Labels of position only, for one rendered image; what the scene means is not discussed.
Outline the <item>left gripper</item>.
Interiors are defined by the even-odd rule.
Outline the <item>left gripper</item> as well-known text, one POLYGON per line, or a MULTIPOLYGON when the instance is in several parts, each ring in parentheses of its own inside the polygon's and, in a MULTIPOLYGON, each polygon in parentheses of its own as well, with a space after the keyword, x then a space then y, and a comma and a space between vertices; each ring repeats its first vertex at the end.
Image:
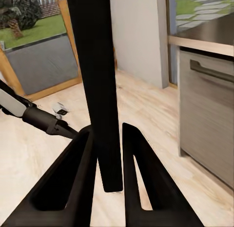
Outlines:
POLYGON ((59 135, 71 140, 78 134, 76 130, 68 126, 68 123, 59 120, 55 115, 41 110, 33 120, 33 126, 46 132, 48 135, 59 135))

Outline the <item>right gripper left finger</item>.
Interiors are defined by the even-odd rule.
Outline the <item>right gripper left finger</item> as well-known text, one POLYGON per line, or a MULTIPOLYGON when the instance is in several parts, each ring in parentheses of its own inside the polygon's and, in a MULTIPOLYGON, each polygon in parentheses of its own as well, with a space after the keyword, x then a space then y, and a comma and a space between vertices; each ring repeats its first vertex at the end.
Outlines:
POLYGON ((82 128, 1 227, 90 227, 97 151, 82 128))

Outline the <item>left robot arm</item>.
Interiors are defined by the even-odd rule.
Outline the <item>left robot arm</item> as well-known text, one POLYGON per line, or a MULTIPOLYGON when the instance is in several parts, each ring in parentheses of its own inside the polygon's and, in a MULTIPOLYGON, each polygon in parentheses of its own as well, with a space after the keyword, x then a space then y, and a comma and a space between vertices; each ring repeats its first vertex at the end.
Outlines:
POLYGON ((37 105, 18 95, 15 91, 0 80, 0 109, 7 114, 22 120, 46 132, 48 135, 59 135, 71 140, 78 134, 68 126, 62 116, 68 113, 65 106, 59 102, 52 105, 52 113, 37 108, 37 105))

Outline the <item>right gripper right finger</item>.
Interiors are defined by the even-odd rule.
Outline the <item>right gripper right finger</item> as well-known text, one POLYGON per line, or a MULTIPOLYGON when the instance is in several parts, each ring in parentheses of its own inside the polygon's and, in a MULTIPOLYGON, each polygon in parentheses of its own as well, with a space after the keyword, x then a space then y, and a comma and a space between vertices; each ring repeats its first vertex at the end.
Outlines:
POLYGON ((122 125, 126 227, 204 227, 140 130, 122 125), (141 207, 134 155, 153 210, 141 207))

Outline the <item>poster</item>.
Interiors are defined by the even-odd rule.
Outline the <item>poster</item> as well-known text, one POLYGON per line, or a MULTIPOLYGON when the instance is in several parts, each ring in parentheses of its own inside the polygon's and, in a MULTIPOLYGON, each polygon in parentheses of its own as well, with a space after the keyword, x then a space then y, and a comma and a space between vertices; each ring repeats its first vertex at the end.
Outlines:
POLYGON ((104 192, 123 191, 110 0, 67 0, 104 192))

